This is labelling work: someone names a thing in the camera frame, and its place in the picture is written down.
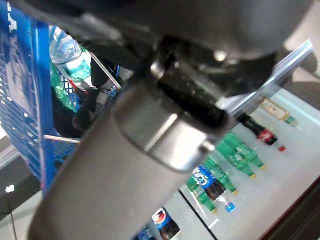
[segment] green soda bottle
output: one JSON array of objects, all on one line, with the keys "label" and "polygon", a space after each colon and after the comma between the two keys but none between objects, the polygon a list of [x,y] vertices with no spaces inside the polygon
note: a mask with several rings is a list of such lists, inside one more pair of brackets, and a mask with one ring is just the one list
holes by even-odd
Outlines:
[{"label": "green soda bottle", "polygon": [[213,174],[213,176],[224,185],[234,195],[238,194],[238,190],[230,181],[229,176],[221,169],[221,167],[210,157],[208,156],[204,161],[203,165]]},{"label": "green soda bottle", "polygon": [[256,177],[256,174],[250,169],[244,158],[226,144],[225,141],[222,140],[216,148],[236,169],[244,172],[252,179]]},{"label": "green soda bottle", "polygon": [[259,159],[257,153],[248,147],[240,138],[233,132],[228,132],[223,139],[229,146],[236,149],[237,152],[244,158],[247,163],[252,163],[262,170],[266,169],[266,165]]},{"label": "green soda bottle", "polygon": [[201,186],[199,186],[198,182],[194,179],[193,176],[189,177],[189,179],[185,182],[186,186],[195,196],[195,198],[199,201],[199,203],[205,205],[211,213],[215,214],[217,209],[212,203],[211,199],[205,193]]},{"label": "green soda bottle", "polygon": [[75,106],[70,101],[68,93],[61,82],[56,66],[52,62],[50,62],[50,85],[54,88],[55,96],[60,100],[60,102],[62,102],[65,107],[75,112]]}]

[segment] white shelf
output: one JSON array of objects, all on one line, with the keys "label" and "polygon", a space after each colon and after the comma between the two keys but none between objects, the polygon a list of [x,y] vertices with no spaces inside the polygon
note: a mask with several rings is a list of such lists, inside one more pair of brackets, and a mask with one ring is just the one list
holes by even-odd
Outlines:
[{"label": "white shelf", "polygon": [[236,209],[228,213],[218,207],[218,212],[213,215],[197,204],[187,187],[182,188],[218,240],[258,239],[320,175],[320,111],[284,89],[271,99],[290,111],[300,123],[298,128],[276,120],[260,108],[251,116],[274,132],[286,150],[279,152],[276,147],[263,144],[250,130],[238,124],[232,131],[255,149],[267,169],[262,171],[250,164],[257,177],[249,179],[222,157],[215,158],[239,191],[237,196],[229,194]]}]

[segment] water bottle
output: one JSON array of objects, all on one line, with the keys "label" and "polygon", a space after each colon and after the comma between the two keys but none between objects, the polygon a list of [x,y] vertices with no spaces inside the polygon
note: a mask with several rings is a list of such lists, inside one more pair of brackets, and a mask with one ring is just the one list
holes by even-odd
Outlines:
[{"label": "water bottle", "polygon": [[62,75],[82,91],[93,87],[90,54],[57,26],[49,27],[49,41],[50,58]]}]

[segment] blue shopping basket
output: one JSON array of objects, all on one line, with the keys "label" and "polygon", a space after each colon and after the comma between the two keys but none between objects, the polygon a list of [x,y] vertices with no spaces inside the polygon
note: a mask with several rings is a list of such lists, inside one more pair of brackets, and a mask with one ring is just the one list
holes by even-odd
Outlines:
[{"label": "blue shopping basket", "polygon": [[[64,81],[67,92],[72,87]],[[48,25],[0,0],[0,121],[32,173],[48,189],[74,144],[55,142]]]}]

